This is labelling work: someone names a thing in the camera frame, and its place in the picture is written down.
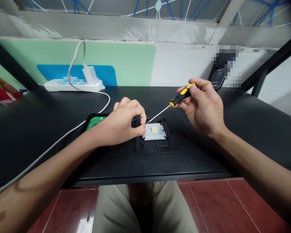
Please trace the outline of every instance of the green wall panel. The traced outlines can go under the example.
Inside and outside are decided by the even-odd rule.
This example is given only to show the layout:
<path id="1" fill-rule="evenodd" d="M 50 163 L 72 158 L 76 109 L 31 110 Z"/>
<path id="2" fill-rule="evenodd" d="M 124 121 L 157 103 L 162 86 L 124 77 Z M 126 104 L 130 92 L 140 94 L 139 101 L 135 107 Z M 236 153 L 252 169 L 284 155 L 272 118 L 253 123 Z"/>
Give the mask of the green wall panel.
<path id="1" fill-rule="evenodd" d="M 17 90 L 26 89 L 19 81 L 17 81 L 6 69 L 0 65 L 0 78 L 10 84 Z"/>
<path id="2" fill-rule="evenodd" d="M 46 79 L 38 64 L 70 65 L 77 41 L 0 39 L 2 46 L 38 84 Z M 90 65 L 110 65 L 118 86 L 150 86 L 156 45 L 137 43 L 86 42 L 85 61 Z M 83 45 L 74 64 L 83 63 Z"/>

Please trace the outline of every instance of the desk surface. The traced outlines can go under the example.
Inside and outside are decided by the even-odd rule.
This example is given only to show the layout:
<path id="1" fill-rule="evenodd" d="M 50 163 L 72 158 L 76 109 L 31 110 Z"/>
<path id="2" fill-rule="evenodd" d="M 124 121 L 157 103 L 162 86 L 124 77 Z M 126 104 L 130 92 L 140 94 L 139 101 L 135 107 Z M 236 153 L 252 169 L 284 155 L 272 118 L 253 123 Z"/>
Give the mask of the desk surface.
<path id="1" fill-rule="evenodd" d="M 124 96 L 137 99 L 149 118 L 174 98 L 175 87 L 106 87 L 111 97 L 105 113 Z M 221 89 L 226 126 L 268 157 L 291 170 L 291 117 L 244 92 Z M 99 112 L 108 97 L 86 92 L 47 92 L 43 87 L 9 106 L 0 106 L 0 186 L 10 181 L 66 132 Z M 99 148 L 71 175 L 66 187 L 163 180 L 220 178 L 237 172 L 191 128 L 181 109 L 169 108 L 167 119 L 178 151 L 138 155 L 133 141 L 121 149 Z M 41 164 L 80 134 L 77 129 L 55 146 Z"/>

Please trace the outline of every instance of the leg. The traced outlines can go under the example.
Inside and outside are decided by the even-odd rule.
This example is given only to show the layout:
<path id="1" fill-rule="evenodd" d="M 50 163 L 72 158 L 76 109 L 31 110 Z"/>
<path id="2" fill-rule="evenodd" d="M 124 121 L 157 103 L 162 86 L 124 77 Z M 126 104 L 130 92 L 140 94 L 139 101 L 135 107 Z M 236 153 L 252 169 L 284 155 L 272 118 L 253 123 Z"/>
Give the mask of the leg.
<path id="1" fill-rule="evenodd" d="M 126 184 L 99 187 L 93 233 L 141 233 Z"/>
<path id="2" fill-rule="evenodd" d="M 198 233 L 176 181 L 152 183 L 153 232 Z"/>

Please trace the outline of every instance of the hand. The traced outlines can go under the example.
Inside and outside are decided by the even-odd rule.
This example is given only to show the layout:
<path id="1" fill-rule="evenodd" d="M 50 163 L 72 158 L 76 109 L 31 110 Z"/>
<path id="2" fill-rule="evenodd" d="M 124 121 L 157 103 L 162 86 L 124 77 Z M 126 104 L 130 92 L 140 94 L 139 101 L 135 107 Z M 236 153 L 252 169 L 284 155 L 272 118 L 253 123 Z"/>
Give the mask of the hand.
<path id="1" fill-rule="evenodd" d="M 140 126 L 131 127 L 134 116 L 140 116 Z M 146 133 L 146 113 L 137 100 L 124 97 L 114 105 L 113 112 L 95 127 L 86 131 L 95 147 L 117 145 Z"/>
<path id="2" fill-rule="evenodd" d="M 200 135 L 215 138 L 227 130 L 223 120 L 223 102 L 210 81 L 196 78 L 190 79 L 189 83 L 197 83 L 202 91 L 196 85 L 192 85 L 190 87 L 192 98 L 184 99 L 175 107 L 185 111 L 191 125 Z"/>

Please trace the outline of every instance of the scar on arm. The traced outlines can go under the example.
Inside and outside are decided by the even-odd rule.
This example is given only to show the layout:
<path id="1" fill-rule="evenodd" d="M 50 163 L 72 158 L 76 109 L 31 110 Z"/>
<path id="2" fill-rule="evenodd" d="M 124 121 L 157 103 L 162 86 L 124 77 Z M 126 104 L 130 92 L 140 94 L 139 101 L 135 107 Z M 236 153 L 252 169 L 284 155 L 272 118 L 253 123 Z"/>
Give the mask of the scar on arm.
<path id="1" fill-rule="evenodd" d="M 6 211 L 0 213 L 0 222 L 2 222 L 5 219 L 5 213 Z"/>

